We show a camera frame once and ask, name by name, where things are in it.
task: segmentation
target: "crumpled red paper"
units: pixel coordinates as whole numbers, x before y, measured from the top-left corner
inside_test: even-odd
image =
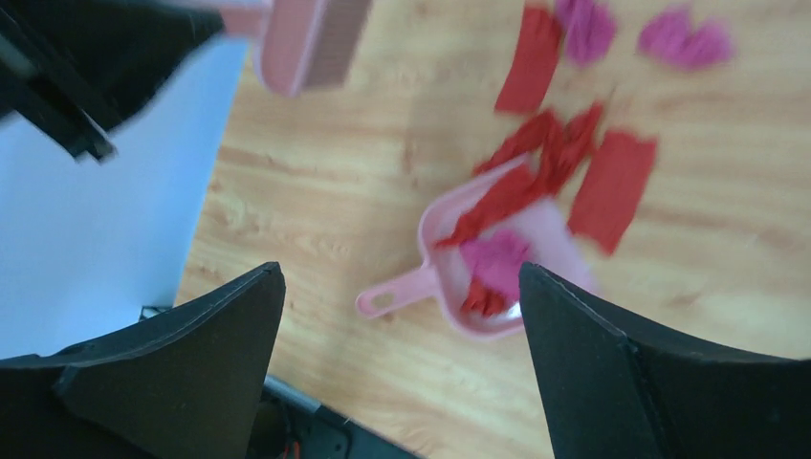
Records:
[[[478,313],[484,317],[492,317],[509,309],[504,296],[488,288],[476,277],[471,281],[468,297],[462,303],[463,313]]]
[[[569,216],[572,234],[596,241],[614,253],[633,220],[656,159],[655,140],[621,130],[605,133]]]
[[[436,243],[436,247],[458,246],[478,237],[479,233],[532,204],[537,196],[530,194],[535,175],[527,164],[504,174],[491,186],[473,208],[459,217],[453,233]]]
[[[540,156],[537,193],[558,196],[583,160],[594,152],[594,132],[602,116],[603,104],[595,102],[569,121],[565,129],[561,130],[559,123],[550,126]]]
[[[489,239],[478,238],[462,244],[459,251],[472,277],[508,302],[518,301],[518,271],[531,256],[528,240],[511,229],[499,229]]]
[[[676,6],[655,16],[639,35],[638,50],[683,70],[696,70],[725,62],[734,56],[726,26],[717,20],[692,31],[690,6]]]
[[[502,160],[526,152],[516,153],[521,146],[539,143],[542,151],[538,173],[534,175],[525,164],[502,176],[473,208],[459,217],[453,233],[438,241],[436,247],[457,246],[474,239],[483,230],[519,213],[538,199],[546,195],[557,196],[585,157],[593,152],[592,139],[602,115],[603,105],[595,102],[565,127],[554,114],[543,120],[542,128],[524,129],[535,122],[534,119],[524,123],[513,137],[518,139],[522,130],[525,137],[520,137],[520,142],[511,142],[508,148],[499,148],[493,158],[478,166],[476,171],[501,165]],[[497,161],[495,155],[501,155]]]
[[[607,5],[594,0],[556,0],[555,15],[566,37],[563,53],[579,67],[586,67],[608,54],[617,34],[617,20]]]
[[[515,133],[508,137],[495,153],[484,163],[473,170],[473,175],[480,175],[495,169],[524,153],[535,151],[543,146],[550,127],[560,123],[551,109],[524,121]]]
[[[546,8],[524,7],[513,65],[495,102],[496,112],[533,113],[558,67],[563,29]]]

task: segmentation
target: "pink dustpan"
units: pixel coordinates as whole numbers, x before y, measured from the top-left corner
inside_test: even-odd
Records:
[[[497,339],[523,329],[518,304],[502,315],[489,318],[463,314],[461,307],[468,296],[471,274],[458,248],[436,249],[434,243],[451,234],[459,217],[473,207],[501,176],[528,161],[527,155],[516,158],[444,194],[428,206],[417,229],[423,265],[361,293],[356,302],[358,311],[369,318],[380,317],[434,297],[450,324],[471,338]],[[538,201],[494,225],[483,235],[489,236],[499,228],[509,228],[532,242],[530,261],[589,292],[595,292],[596,284],[588,265],[581,258],[554,201]]]

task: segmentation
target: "white wall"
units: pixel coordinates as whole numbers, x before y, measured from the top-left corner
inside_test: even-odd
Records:
[[[80,164],[26,120],[0,124],[0,359],[52,354],[174,300],[246,45],[199,50]]]

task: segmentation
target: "red tissue paper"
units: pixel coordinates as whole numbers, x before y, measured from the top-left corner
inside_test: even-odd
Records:
[[[538,199],[557,196],[594,150],[592,138],[602,114],[603,105],[596,102],[565,127],[552,112],[543,112],[525,122],[512,140],[506,140],[489,161],[475,170],[490,170],[525,153],[527,150],[522,148],[527,145],[539,145],[542,151],[538,174],[533,174],[526,164],[505,174],[473,208],[459,217],[453,233],[438,241],[436,247],[457,246],[474,239],[483,230],[521,212]]]
[[[468,297],[462,303],[463,313],[478,313],[484,317],[492,317],[508,309],[504,296],[486,287],[478,278],[473,278]]]
[[[513,65],[495,102],[496,112],[534,113],[558,67],[563,29],[543,7],[524,7]]]
[[[642,200],[656,146],[655,140],[638,140],[622,130],[605,133],[572,205],[572,234],[586,236],[606,253],[614,253]]]

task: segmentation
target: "pink brush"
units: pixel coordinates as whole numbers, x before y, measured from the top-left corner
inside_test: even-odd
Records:
[[[380,317],[433,297],[450,324],[471,338],[497,339],[520,331],[523,321],[517,305],[494,317],[462,313],[462,303],[471,285],[471,273],[458,248],[436,249],[434,243],[450,234],[459,216],[478,202],[501,176],[528,161],[527,155],[516,158],[440,196],[428,206],[417,229],[423,266],[361,293],[356,302],[358,311],[369,318]],[[535,253],[530,261],[585,290],[595,291],[588,266],[572,241],[554,201],[538,201],[495,225],[491,231],[501,229],[510,229],[532,244]]]
[[[287,97],[341,85],[361,38],[371,0],[177,0],[220,11],[226,33],[250,39],[253,69]]]

